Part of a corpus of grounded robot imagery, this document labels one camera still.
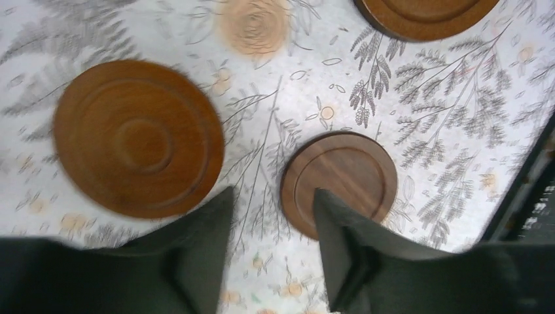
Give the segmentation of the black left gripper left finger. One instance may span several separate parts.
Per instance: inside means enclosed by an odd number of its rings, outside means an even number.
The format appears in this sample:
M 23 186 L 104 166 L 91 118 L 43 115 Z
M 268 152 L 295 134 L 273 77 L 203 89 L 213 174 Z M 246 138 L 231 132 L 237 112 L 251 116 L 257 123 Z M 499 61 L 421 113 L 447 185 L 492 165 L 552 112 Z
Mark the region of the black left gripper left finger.
M 216 313 L 234 213 L 225 188 L 190 214 L 115 248 L 1 239 L 2 313 Z

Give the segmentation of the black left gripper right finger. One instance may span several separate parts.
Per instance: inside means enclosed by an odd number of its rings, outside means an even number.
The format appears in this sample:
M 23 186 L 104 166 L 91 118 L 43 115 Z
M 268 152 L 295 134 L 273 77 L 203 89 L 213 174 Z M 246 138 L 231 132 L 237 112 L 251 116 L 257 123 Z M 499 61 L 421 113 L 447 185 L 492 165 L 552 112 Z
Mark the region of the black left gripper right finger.
M 317 189 L 329 309 L 338 313 L 553 313 L 554 245 L 494 241 L 432 249 Z

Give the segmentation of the dark walnut coaster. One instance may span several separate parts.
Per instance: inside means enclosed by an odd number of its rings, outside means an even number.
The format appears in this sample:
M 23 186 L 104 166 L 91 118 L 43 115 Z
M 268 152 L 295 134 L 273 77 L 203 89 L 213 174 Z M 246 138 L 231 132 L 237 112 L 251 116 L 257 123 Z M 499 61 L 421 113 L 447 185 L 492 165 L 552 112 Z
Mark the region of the dark walnut coaster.
M 326 133 L 299 148 L 283 170 L 280 204 L 288 222 L 314 240 L 318 234 L 312 205 L 318 188 L 382 222 L 397 194 L 397 170 L 383 146 L 352 131 Z

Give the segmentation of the brown wooden coaster far left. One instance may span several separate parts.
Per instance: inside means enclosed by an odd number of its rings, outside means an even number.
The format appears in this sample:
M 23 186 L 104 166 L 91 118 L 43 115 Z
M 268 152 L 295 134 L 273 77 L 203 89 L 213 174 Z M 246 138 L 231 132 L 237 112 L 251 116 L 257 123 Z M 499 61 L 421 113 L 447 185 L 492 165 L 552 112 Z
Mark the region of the brown wooden coaster far left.
M 224 133 L 186 76 L 147 61 L 96 65 L 64 90 L 53 119 L 60 163 L 91 200 L 135 218 L 182 215 L 211 191 Z

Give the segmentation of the brown wooden coaster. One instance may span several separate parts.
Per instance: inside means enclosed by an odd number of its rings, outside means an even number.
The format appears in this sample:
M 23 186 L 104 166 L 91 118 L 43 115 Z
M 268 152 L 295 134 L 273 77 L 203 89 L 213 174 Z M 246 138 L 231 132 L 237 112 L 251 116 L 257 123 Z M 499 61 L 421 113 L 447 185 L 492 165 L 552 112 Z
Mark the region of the brown wooden coaster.
M 464 32 L 498 0 L 357 0 L 354 4 L 373 28 L 388 37 L 422 43 Z
M 60 163 L 91 200 L 135 218 L 182 215 L 211 191 L 224 133 L 186 76 L 147 61 L 96 65 L 64 90 L 53 119 Z

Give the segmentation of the brown wooden coaster far middle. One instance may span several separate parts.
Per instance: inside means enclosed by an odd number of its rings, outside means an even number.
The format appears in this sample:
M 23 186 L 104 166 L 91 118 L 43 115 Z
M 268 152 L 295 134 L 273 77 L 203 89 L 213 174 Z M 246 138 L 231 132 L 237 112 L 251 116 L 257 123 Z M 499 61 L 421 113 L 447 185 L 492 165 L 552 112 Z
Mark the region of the brown wooden coaster far middle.
M 464 32 L 498 0 L 357 0 L 354 4 L 373 28 L 388 37 L 422 43 Z

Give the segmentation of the black white chessboard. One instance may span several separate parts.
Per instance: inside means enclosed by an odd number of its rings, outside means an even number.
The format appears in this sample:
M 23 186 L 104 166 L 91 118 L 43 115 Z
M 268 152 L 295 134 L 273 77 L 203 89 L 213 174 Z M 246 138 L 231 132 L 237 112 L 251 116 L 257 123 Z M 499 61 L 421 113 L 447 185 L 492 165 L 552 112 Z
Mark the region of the black white chessboard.
M 554 241 L 554 115 L 529 149 L 479 241 Z

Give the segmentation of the floral tablecloth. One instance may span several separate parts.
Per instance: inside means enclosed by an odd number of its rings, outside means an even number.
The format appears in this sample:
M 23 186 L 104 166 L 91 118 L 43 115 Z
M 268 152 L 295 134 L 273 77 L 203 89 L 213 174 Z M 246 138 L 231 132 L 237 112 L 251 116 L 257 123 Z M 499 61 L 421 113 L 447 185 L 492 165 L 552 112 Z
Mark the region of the floral tablecloth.
M 136 58 L 190 77 L 223 121 L 236 188 L 220 313 L 326 313 L 319 248 L 278 206 L 294 151 L 354 131 L 392 157 L 385 226 L 443 251 L 481 237 L 554 108 L 554 2 L 500 1 L 472 28 L 407 43 L 352 1 L 2 1 L 1 235 L 114 247 L 162 226 L 112 214 L 63 174 L 68 84 Z

